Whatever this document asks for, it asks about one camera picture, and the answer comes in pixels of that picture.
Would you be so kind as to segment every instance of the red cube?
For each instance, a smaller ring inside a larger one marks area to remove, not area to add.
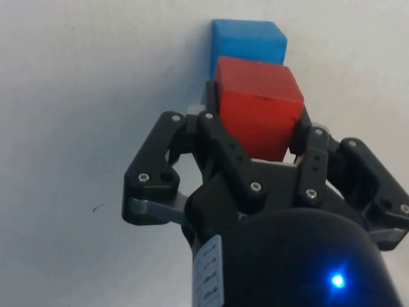
[[[282,161],[304,106],[289,68],[221,56],[215,80],[228,132],[250,157]]]

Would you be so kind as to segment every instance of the blue led light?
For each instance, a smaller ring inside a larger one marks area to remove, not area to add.
[[[341,275],[332,277],[331,282],[337,288],[343,288],[345,286],[345,280]]]

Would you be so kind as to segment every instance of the blue block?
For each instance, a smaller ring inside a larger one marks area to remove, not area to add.
[[[287,38],[273,22],[215,19],[212,28],[212,79],[219,56],[284,63]]]

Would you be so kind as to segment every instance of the white backdrop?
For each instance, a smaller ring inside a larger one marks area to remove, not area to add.
[[[158,115],[199,102],[214,18],[276,22],[313,120],[409,191],[407,1],[0,0],[1,306],[190,306],[180,229],[123,222],[121,189]],[[384,256],[409,306],[409,238]]]

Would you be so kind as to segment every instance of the bolt head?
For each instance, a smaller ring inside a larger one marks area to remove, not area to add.
[[[409,206],[408,205],[401,205],[401,210],[405,213],[405,214],[409,214]]]
[[[254,192],[259,192],[261,191],[261,189],[263,188],[261,186],[261,184],[259,182],[252,182],[250,185],[250,188],[254,191]]]
[[[181,118],[180,118],[179,115],[173,115],[173,116],[172,116],[172,121],[174,121],[174,122],[180,122],[180,120],[181,120]]]
[[[305,195],[307,195],[307,197],[310,200],[315,200],[318,197],[318,193],[317,191],[313,190],[313,189],[308,189],[305,191]]]
[[[140,174],[138,175],[138,180],[139,180],[140,182],[147,182],[147,181],[149,181],[150,178],[151,178],[151,177],[150,177],[148,174],[146,174],[146,173],[140,173]]]

